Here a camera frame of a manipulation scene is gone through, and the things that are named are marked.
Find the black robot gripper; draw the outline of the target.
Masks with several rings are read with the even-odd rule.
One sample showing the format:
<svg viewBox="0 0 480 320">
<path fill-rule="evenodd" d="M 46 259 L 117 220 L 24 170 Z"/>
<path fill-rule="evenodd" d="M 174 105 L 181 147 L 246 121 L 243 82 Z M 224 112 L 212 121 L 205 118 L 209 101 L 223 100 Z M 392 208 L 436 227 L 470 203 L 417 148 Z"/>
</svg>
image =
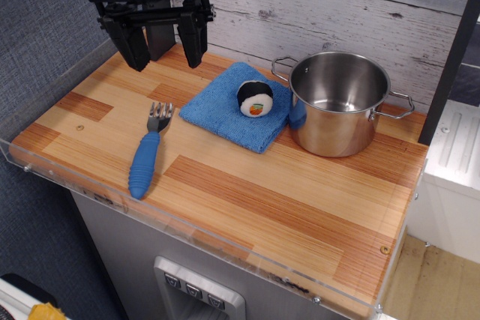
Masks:
<svg viewBox="0 0 480 320">
<path fill-rule="evenodd" d="M 177 24 L 190 68 L 198 67 L 207 51 L 207 22 L 215 11 L 209 0 L 89 0 L 98 22 L 132 69 L 141 72 L 150 62 L 143 30 L 146 25 Z"/>
</svg>

